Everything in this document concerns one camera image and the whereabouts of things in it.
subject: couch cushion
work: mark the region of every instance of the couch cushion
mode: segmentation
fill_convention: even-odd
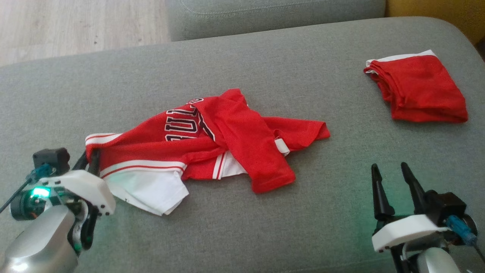
[[[167,0],[172,41],[384,16],[385,0]]]
[[[393,121],[365,61],[432,49],[467,100],[465,124]],[[381,18],[55,58],[0,68],[0,200],[31,155],[89,133],[122,132],[192,98],[240,88],[265,116],[324,120],[332,133],[288,156],[294,185],[255,195],[249,178],[189,181],[168,217],[117,200],[78,272],[392,272],[373,251],[371,164],[397,214],[412,213],[400,163],[425,190],[452,191],[479,227],[485,165],[485,63],[452,25]],[[0,215],[0,253],[27,223]],[[484,272],[471,248],[463,271]]]

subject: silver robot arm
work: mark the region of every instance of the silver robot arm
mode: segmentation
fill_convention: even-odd
[[[42,213],[7,248],[0,272],[73,272],[78,265],[78,255],[67,237],[74,221],[74,214],[65,205]]]
[[[46,151],[52,157],[58,150]],[[60,166],[55,157],[48,168],[52,173]],[[45,156],[41,161],[43,166],[49,163]],[[14,219],[33,222],[8,246],[0,273],[74,272],[79,255],[93,243],[97,219],[112,215],[116,208],[108,185],[95,175],[97,159],[88,171],[86,166],[83,155],[74,170],[68,171],[67,165],[62,175],[37,177],[29,189],[14,194],[10,203]]]

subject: couch backrest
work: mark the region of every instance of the couch backrest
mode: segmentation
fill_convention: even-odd
[[[385,0],[167,0],[172,41],[377,18]]]

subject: jersey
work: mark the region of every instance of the jersey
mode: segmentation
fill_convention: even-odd
[[[182,179],[246,172],[256,193],[290,184],[295,177],[284,154],[329,136],[324,122],[263,118],[231,89],[191,100],[122,134],[89,135],[85,143],[88,158],[99,149],[100,176],[113,195],[161,215],[188,195]]]

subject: yellow wall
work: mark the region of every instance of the yellow wall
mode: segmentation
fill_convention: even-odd
[[[443,19],[476,44],[485,35],[485,0],[387,0],[386,16],[428,16]]]

